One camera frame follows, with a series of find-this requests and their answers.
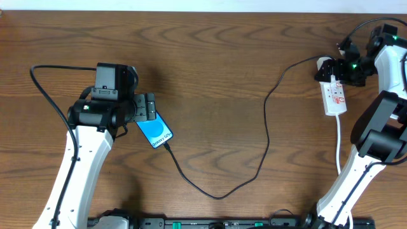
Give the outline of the blue Galaxy smartphone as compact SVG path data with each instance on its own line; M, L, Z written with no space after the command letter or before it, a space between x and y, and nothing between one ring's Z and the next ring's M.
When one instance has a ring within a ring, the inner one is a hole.
M138 121L136 124L152 148L160 147L174 136L173 132L159 113L156 113L155 120Z

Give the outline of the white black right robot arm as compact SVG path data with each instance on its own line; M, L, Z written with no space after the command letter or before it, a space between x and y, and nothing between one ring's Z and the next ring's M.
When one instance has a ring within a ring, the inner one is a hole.
M349 158L330 190L306 216L305 228L343 228L364 190L387 166L406 162L406 40L397 27L374 28L361 56L347 36L338 44L340 59L321 57L314 78L321 84L324 103L343 105L342 85L363 87L378 76L378 96L356 121L350 136Z

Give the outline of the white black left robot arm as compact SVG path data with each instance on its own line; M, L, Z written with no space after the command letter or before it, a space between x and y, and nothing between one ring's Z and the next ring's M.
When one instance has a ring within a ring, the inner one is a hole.
M136 221L119 209L88 217L101 167L119 128L156 119L153 94L135 94L139 78L133 66L99 63L95 84L63 114L42 92L67 127L64 157L46 206L35 228L135 228Z

